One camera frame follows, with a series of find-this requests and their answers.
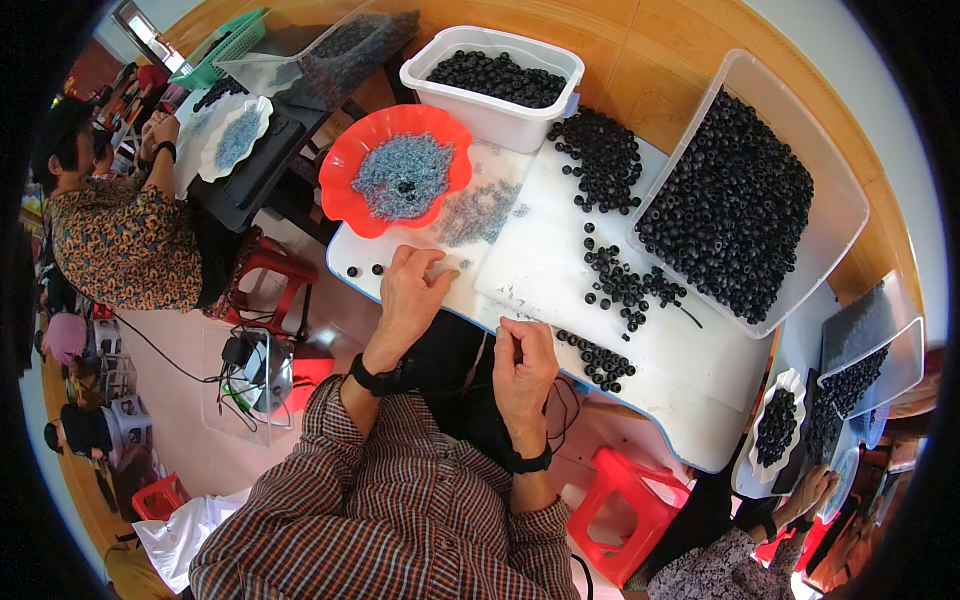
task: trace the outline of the pink stool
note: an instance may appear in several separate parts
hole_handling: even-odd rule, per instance
[[[609,446],[597,448],[593,465],[597,470],[596,479],[580,507],[570,516],[566,531],[587,554],[593,566],[618,588],[623,588],[663,537],[690,492],[669,468],[651,470],[635,465]],[[672,503],[664,502],[651,488],[650,482],[669,488]],[[636,530],[622,547],[598,543],[587,533],[590,522],[614,491],[619,492],[636,513]]]

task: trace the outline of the white cutting board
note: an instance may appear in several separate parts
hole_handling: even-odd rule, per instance
[[[637,142],[643,173],[632,188],[632,196],[642,199],[666,164],[667,155],[642,139]],[[584,262],[584,238],[589,235],[598,247],[619,246],[620,264],[629,263],[632,272],[649,273],[653,265],[645,253],[627,244],[628,230],[633,234],[633,211],[627,216],[619,212],[600,214],[595,206],[585,213],[573,203],[573,197],[582,193],[577,189],[580,180],[563,175],[561,169],[565,164],[577,166],[580,161],[557,152],[553,146],[553,142],[545,141],[540,147],[515,210],[484,257],[474,288],[538,321],[573,331],[629,357],[641,375],[668,377],[680,390],[713,398],[736,411],[744,410],[756,396],[758,379],[756,373],[742,372],[744,357],[762,353],[759,346],[764,344],[748,338],[694,294],[687,294],[681,302],[703,329],[676,306],[661,309],[659,300],[648,296],[647,323],[628,334],[630,342],[621,339],[627,333],[626,321],[619,314],[623,304],[614,304],[606,311],[600,308],[600,299],[606,295],[591,287],[597,274]],[[525,210],[517,210],[524,204]],[[584,232],[587,222],[596,225],[594,233]],[[588,292],[597,295],[594,305],[584,302]]]

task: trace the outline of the white wall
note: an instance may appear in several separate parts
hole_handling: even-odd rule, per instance
[[[124,34],[110,15],[123,0],[115,0],[104,10],[104,18],[93,31],[93,36],[103,44],[114,58],[127,64],[140,56],[140,49]],[[165,32],[180,20],[182,16],[192,11],[203,0],[134,0],[136,6],[147,15],[147,18],[161,32]]]
[[[744,0],[827,78],[874,146],[897,195],[920,271],[931,346],[947,338],[947,245],[916,126],[874,44],[840,0]]]
[[[60,512],[60,518],[66,523],[70,535],[80,546],[81,552],[84,553],[94,572],[99,575],[102,582],[106,583],[107,572],[104,569],[103,557],[97,552],[93,540],[90,539],[83,522],[80,521],[80,513],[77,512],[70,490],[66,487],[66,480],[63,479],[60,457],[43,441],[43,426],[49,419],[46,404],[43,401],[43,382],[40,379],[39,369],[40,355],[36,350],[34,350],[33,361],[36,367],[28,369],[20,379],[20,396],[23,398],[23,412],[27,422],[27,434],[30,436],[30,447],[43,474],[47,490],[50,491],[54,504]]]

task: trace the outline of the black cap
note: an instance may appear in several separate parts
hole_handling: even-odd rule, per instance
[[[56,106],[47,112],[36,135],[34,153],[30,160],[30,167],[34,174],[49,174],[47,162],[50,156],[57,153],[58,146],[68,135],[76,135],[90,119],[93,107],[72,96],[60,100]]]

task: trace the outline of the white plastic stool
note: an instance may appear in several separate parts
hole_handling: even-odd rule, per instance
[[[153,422],[150,415],[143,408],[140,395],[116,398],[110,403],[110,412],[116,419],[120,429],[123,446],[131,444],[145,444],[147,441],[147,427]]]

